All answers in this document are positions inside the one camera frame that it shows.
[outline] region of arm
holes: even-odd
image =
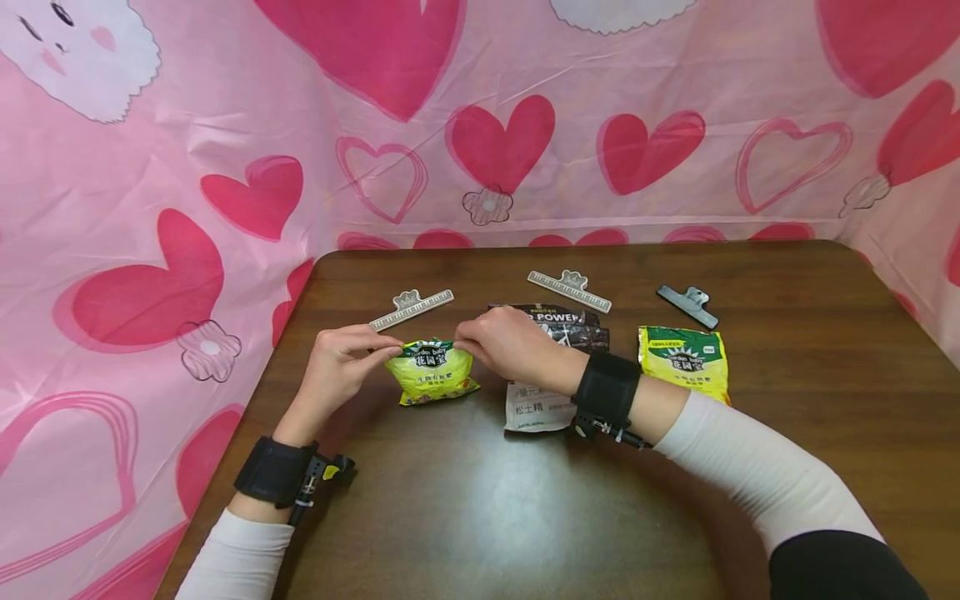
[[[397,356],[400,346],[368,325],[322,331],[274,440],[295,447],[312,444],[327,418],[357,393],[373,369]],[[354,358],[367,348],[373,352]],[[177,600],[269,600],[293,537],[294,528],[286,524],[291,512],[238,492],[190,567]]]
[[[565,396],[576,394],[588,360],[556,345],[510,307],[461,324],[455,346],[508,379]],[[751,517],[772,557],[774,597],[833,598],[853,590],[848,597],[926,598],[840,477],[776,431],[649,376],[640,378],[629,419],[630,429],[657,452],[725,492]],[[846,553],[833,549],[836,560],[826,557],[825,546],[835,546],[837,538],[825,540],[825,532],[843,532],[856,547]],[[820,541],[813,547],[799,546],[814,537]],[[821,576],[811,577],[810,571]],[[876,572],[892,580],[879,584]]]

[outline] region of pink backdrop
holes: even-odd
[[[958,36],[952,0],[0,0],[0,596],[152,595],[338,248],[835,239],[960,360]]]

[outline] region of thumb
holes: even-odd
[[[399,356],[403,352],[403,348],[399,346],[390,346],[387,348],[381,348],[371,352],[369,355],[364,356],[363,358],[356,361],[356,369],[366,377],[374,369],[387,362],[391,358]]]

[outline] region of bunny face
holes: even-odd
[[[0,52],[48,94],[94,121],[127,116],[160,66],[127,0],[0,0]]]
[[[696,0],[550,0],[567,25],[596,34],[617,34],[656,25],[691,7]]]

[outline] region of white sleeve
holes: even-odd
[[[691,392],[654,449],[726,492],[753,519],[768,555],[800,534],[829,529],[885,543],[830,467],[710,397]]]
[[[270,600],[294,528],[256,523],[224,509],[176,600]]]

